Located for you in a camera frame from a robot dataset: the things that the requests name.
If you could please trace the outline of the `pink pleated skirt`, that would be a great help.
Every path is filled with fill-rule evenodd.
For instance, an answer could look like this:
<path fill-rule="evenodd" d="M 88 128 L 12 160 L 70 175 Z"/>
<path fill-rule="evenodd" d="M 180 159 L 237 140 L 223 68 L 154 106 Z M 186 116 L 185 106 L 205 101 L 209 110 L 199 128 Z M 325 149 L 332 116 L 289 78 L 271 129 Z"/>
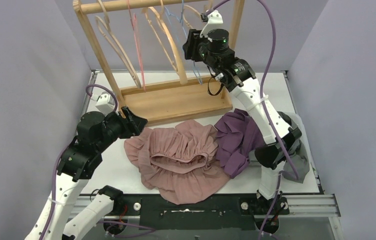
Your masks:
<path fill-rule="evenodd" d="M 158 189 L 176 205 L 196 204 L 230 180 L 216 159 L 216 135 L 213 125 L 191 119 L 175 127 L 147 127 L 123 147 L 146 188 Z"/>

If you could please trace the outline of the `purple skirt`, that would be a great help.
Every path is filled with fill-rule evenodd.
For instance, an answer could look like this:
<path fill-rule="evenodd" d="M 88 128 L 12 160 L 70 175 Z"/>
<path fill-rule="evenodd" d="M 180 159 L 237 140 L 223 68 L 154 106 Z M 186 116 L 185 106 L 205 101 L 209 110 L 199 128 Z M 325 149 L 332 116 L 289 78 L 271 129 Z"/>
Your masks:
<path fill-rule="evenodd" d="M 247 111 L 236 108 L 214 125 L 218 148 L 215 158 L 231 179 L 250 164 L 250 152 L 265 145 L 261 131 Z"/>

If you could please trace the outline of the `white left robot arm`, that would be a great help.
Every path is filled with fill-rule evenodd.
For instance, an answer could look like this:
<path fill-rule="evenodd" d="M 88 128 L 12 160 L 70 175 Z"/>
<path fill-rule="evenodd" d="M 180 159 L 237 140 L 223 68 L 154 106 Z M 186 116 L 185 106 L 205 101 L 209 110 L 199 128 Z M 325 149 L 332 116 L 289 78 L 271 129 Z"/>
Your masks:
<path fill-rule="evenodd" d="M 26 239 L 78 240 L 106 214 L 119 213 L 124 207 L 123 192 L 106 185 L 88 207 L 69 220 L 82 190 L 103 161 L 103 152 L 118 139 L 139 136 L 147 123 L 127 106 L 120 112 L 85 113 L 76 126 L 76 136 L 55 162 L 50 195 Z"/>

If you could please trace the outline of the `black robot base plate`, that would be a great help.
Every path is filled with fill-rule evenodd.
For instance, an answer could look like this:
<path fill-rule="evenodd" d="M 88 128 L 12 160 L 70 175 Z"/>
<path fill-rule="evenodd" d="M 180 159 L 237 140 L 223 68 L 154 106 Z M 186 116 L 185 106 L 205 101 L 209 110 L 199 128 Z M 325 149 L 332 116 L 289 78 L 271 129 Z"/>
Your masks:
<path fill-rule="evenodd" d="M 174 204 L 159 194 L 123 194 L 118 210 L 109 216 L 139 220 L 141 226 L 155 230 L 220 230 L 236 228 L 244 231 L 264 229 L 274 233 L 279 216 L 290 213 L 288 200 L 281 193 L 276 202 L 255 193 L 213 194 L 194 204 Z"/>

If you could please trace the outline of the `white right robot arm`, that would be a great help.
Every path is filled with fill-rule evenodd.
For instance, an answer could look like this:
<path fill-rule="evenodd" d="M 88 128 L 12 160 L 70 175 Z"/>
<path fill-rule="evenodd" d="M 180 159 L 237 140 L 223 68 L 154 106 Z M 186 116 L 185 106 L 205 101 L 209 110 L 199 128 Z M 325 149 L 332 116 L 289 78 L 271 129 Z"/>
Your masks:
<path fill-rule="evenodd" d="M 278 112 L 268 97 L 250 65 L 235 56 L 229 48 L 229 32 L 213 29 L 207 35 L 190 29 L 183 44 L 184 58 L 203 62 L 216 74 L 216 79 L 237 98 L 260 130 L 265 145 L 254 151 L 261 164 L 261 182 L 257 199 L 258 209 L 271 213 L 277 207 L 275 198 L 279 173 L 300 144 L 302 132 L 291 126 Z"/>

